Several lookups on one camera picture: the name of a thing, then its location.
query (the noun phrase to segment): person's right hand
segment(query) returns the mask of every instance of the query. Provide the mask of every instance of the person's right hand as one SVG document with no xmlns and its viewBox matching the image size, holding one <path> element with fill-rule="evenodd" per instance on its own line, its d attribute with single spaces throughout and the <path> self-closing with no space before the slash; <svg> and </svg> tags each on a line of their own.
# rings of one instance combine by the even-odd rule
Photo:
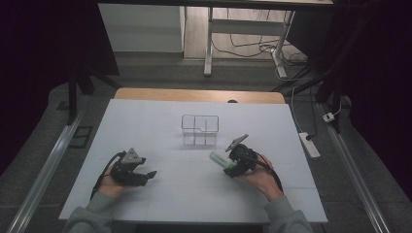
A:
<svg viewBox="0 0 412 233">
<path fill-rule="evenodd" d="M 267 162 L 273 169 L 272 163 L 264 155 L 262 155 L 262 157 L 259 156 L 258 160 L 262 163 Z M 251 173 L 239 176 L 239 178 L 260 190 L 266 196 L 268 201 L 275 200 L 284 195 L 272 175 L 260 165 L 257 165 L 255 170 Z"/>
</svg>

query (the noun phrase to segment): wooden table edge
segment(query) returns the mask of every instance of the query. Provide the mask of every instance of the wooden table edge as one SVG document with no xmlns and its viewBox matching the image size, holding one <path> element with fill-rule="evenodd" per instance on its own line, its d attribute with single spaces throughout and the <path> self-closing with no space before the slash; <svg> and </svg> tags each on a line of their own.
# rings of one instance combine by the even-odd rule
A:
<svg viewBox="0 0 412 233">
<path fill-rule="evenodd" d="M 115 99 L 189 101 L 227 103 L 235 100 L 244 104 L 285 104 L 279 92 L 161 89 L 122 87 L 116 92 Z"/>
</svg>

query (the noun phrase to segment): power strip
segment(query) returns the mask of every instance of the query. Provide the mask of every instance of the power strip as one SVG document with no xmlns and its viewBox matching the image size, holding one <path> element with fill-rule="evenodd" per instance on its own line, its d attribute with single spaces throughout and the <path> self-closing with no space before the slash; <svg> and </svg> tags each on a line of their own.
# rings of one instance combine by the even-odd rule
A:
<svg viewBox="0 0 412 233">
<path fill-rule="evenodd" d="M 318 150 L 313 144 L 312 140 L 307 140 L 306 137 L 308 136 L 307 133 L 299 133 L 300 141 L 302 142 L 303 146 L 305 147 L 306 151 L 309 153 L 311 158 L 319 158 L 321 155 L 319 154 Z"/>
</svg>

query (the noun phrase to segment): hand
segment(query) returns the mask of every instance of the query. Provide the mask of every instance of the hand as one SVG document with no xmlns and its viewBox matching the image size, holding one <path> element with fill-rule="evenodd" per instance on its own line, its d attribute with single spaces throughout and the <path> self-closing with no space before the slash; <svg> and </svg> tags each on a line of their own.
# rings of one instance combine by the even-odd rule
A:
<svg viewBox="0 0 412 233">
<path fill-rule="evenodd" d="M 264 156 L 258 157 L 258 160 L 269 164 L 269 166 L 273 169 L 272 163 Z M 279 186 L 276 184 L 275 179 L 272 175 L 262 166 L 256 166 L 255 170 L 251 173 L 239 176 L 242 180 L 250 183 L 258 190 L 260 190 L 267 198 L 268 201 L 275 200 L 281 196 L 283 196 L 283 192 L 279 189 Z"/>
<path fill-rule="evenodd" d="M 115 182 L 112 176 L 110 176 L 110 171 L 112 171 L 112 166 L 107 169 L 105 177 L 103 178 L 102 183 L 97 191 L 112 198 L 118 199 L 124 191 L 128 190 L 132 186 L 123 186 Z"/>
</svg>

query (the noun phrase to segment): person's left hand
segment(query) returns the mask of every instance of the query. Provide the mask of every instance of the person's left hand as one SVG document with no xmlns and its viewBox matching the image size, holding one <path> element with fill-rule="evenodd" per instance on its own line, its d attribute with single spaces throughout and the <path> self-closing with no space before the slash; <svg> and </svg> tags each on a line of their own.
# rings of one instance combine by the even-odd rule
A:
<svg viewBox="0 0 412 233">
<path fill-rule="evenodd" d="M 112 176 L 110 176 L 110 171 L 112 171 L 112 166 L 110 166 L 107 169 L 105 177 L 103 178 L 102 183 L 97 191 L 106 194 L 112 198 L 118 199 L 122 193 L 124 193 L 132 186 L 123 186 L 115 182 Z"/>
</svg>

